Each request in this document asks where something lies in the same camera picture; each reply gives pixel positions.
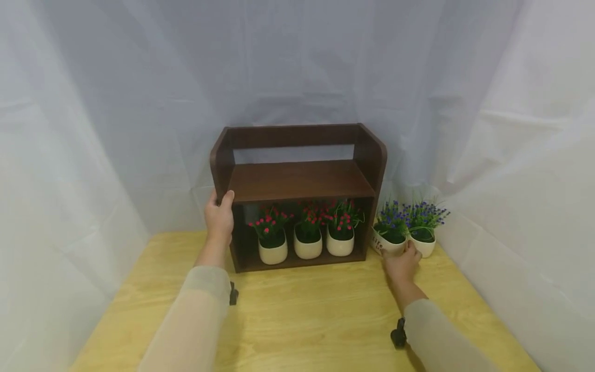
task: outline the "beige sleeve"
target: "beige sleeve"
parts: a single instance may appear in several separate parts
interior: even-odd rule
[[[230,291],[225,270],[207,266],[190,270],[138,371],[211,371]]]
[[[498,370],[430,300],[405,308],[405,334],[428,372]]]

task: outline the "white backdrop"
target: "white backdrop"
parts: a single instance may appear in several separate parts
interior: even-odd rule
[[[593,365],[593,5],[0,7],[4,370],[65,369],[148,237],[204,227],[223,126],[357,121],[389,148],[385,194],[453,207],[444,247],[540,365]]]

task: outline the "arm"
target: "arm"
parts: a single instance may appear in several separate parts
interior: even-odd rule
[[[498,370],[414,283],[421,254],[411,241],[401,256],[383,257],[391,289],[405,316],[407,342],[429,372]]]
[[[233,196],[233,191],[228,192],[218,207],[215,193],[211,195],[205,207],[206,243],[140,362],[140,372],[213,369],[229,305],[224,259],[233,230]]]

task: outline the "flower pot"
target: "flower pot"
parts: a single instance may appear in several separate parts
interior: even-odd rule
[[[355,234],[353,233],[349,240],[337,240],[331,236],[327,226],[327,249],[328,253],[337,257],[349,256],[353,252],[353,243],[355,241]]]
[[[382,255],[380,249],[384,249],[389,256],[398,256],[403,253],[406,244],[406,237],[403,242],[394,244],[383,238],[382,235],[378,234],[376,230],[373,230],[371,246],[379,255]]]
[[[434,247],[436,246],[436,238],[432,242],[423,242],[421,240],[417,240],[415,238],[415,234],[409,235],[410,239],[413,241],[415,248],[421,253],[422,258],[428,258],[432,252],[434,252]]]
[[[320,234],[320,239],[317,242],[302,243],[298,239],[296,228],[297,226],[293,228],[293,247],[297,256],[303,260],[311,260],[320,256],[320,253],[322,253],[322,234]]]
[[[283,244],[275,248],[265,248],[261,245],[260,239],[258,239],[258,254],[261,257],[261,261],[267,265],[276,265],[285,261],[287,258],[287,236],[285,231],[283,232],[285,240]]]

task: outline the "light wood tabletop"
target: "light wood tabletop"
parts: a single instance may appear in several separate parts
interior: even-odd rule
[[[71,371],[136,370],[205,236],[149,242]],[[423,370],[390,341],[400,314],[372,250],[365,262],[230,277],[240,296],[221,331],[217,371]],[[416,282],[503,371],[539,370],[440,247],[421,261]]]

